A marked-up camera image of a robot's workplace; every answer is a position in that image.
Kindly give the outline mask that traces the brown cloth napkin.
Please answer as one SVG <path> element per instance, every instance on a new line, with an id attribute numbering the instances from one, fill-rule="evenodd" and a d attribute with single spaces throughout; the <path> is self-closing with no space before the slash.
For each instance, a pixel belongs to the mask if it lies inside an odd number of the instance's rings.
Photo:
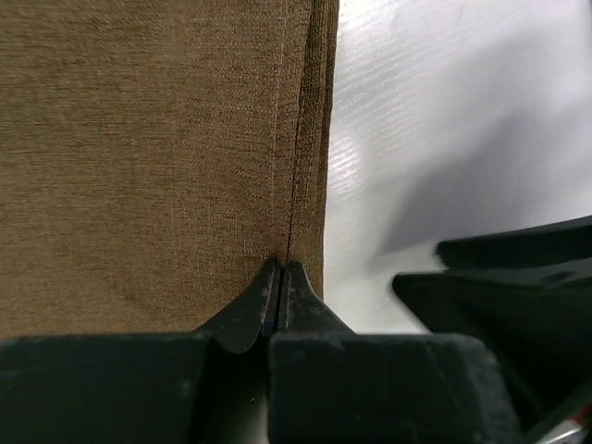
<path id="1" fill-rule="evenodd" d="M 323 288 L 335 1 L 5 1 L 1 334 L 191 330 Z"/>

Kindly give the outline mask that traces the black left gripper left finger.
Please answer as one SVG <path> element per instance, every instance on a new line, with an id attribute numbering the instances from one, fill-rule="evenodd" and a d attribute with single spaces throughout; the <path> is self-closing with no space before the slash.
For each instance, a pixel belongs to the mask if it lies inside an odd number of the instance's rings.
<path id="1" fill-rule="evenodd" d="M 270 260 L 192 332 L 4 340 L 2 441 L 266 442 L 266 339 L 279 283 Z"/>

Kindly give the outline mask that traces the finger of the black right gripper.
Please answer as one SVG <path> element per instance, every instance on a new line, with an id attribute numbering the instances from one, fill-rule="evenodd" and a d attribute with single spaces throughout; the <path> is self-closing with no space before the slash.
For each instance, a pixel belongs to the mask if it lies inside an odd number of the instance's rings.
<path id="1" fill-rule="evenodd" d="M 437 245 L 437 256 L 453 269 L 528 268 L 583 260 L 591 256 L 591 218 L 444 240 Z"/>
<path id="2" fill-rule="evenodd" d="M 590 407 L 590 279 L 525 283 L 415 273 L 396 275 L 392 288 L 431 332 L 471 336 L 494 353 L 523 420 Z"/>

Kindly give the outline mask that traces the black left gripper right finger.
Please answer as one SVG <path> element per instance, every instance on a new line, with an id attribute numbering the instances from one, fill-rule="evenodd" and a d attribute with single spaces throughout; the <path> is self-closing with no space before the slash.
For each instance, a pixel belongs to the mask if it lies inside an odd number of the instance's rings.
<path id="1" fill-rule="evenodd" d="M 517 443 L 496 359 L 457 334 L 352 332 L 285 268 L 270 341 L 274 443 Z"/>

